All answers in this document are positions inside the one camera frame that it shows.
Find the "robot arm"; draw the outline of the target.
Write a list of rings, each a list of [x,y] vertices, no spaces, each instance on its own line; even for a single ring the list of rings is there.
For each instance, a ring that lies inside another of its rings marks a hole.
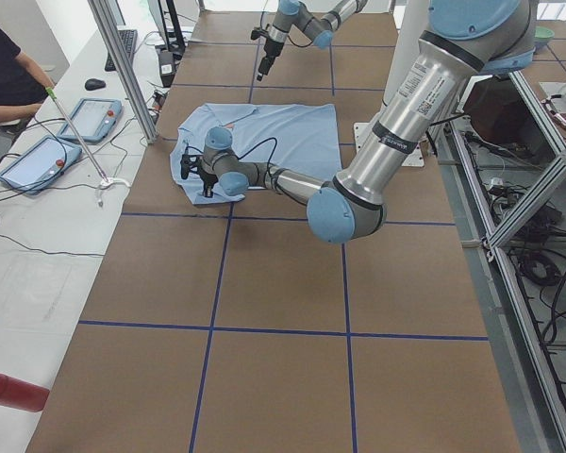
[[[205,196],[215,185],[228,196],[261,187],[305,204],[308,225],[324,242],[375,233],[386,218],[385,187],[460,86],[531,62],[537,7],[535,1],[429,2],[419,52],[347,168],[322,181],[269,161],[242,162],[229,129],[216,126],[194,162]]]
[[[366,1],[340,1],[318,18],[301,1],[279,1],[273,22],[265,27],[254,27],[250,35],[252,41],[258,38],[266,40],[263,46],[265,55],[258,66],[257,80],[261,81],[269,74],[275,60],[281,55],[293,26],[309,38],[308,45],[314,44],[324,49],[331,44],[334,33],[341,25],[353,14],[362,12],[366,5]]]

